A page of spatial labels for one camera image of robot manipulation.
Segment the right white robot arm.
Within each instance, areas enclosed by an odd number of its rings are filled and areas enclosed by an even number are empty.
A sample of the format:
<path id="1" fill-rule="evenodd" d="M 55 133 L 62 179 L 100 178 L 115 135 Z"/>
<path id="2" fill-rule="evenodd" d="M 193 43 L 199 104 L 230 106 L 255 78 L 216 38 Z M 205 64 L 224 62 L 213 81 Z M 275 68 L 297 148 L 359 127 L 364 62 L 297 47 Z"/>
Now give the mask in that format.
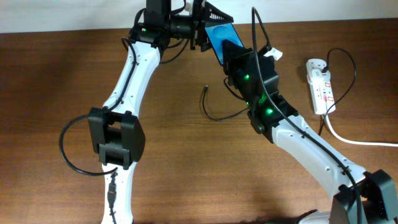
<path id="1" fill-rule="evenodd" d="M 370 173 L 323 140 L 278 91 L 272 57 L 222 42 L 224 72 L 248 105 L 255 131 L 294 157 L 331 198 L 329 212 L 312 210 L 298 223 L 397 223 L 396 185 L 383 170 Z"/>

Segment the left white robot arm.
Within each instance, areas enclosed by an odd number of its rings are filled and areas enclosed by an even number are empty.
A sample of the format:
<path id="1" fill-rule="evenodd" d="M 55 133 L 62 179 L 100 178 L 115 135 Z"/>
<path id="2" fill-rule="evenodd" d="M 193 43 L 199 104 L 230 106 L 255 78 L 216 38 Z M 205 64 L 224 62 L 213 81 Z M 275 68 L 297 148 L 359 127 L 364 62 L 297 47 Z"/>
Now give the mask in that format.
<path id="1" fill-rule="evenodd" d="M 207 27 L 229 24 L 233 17 L 207 1 L 172 9 L 170 0 L 147 0 L 127 39 L 127 58 L 119 80 L 102 108 L 92 108 L 88 124 L 94 152 L 102 164 L 105 193 L 102 223 L 133 223 L 132 178 L 146 137 L 139 111 L 148 82 L 171 39 L 186 39 L 191 49 L 210 48 Z"/>

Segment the blue Galaxy smartphone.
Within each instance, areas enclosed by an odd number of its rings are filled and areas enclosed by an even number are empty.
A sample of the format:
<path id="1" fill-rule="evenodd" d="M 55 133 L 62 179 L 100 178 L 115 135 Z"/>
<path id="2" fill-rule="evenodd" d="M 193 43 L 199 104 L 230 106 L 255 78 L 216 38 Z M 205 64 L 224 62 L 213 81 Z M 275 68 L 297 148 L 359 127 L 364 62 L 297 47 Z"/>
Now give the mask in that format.
<path id="1" fill-rule="evenodd" d="M 241 39 L 239 38 L 232 23 L 206 27 L 205 31 L 221 66 L 223 66 L 222 42 L 224 40 L 229 40 L 232 43 L 243 47 L 243 43 L 241 42 Z"/>

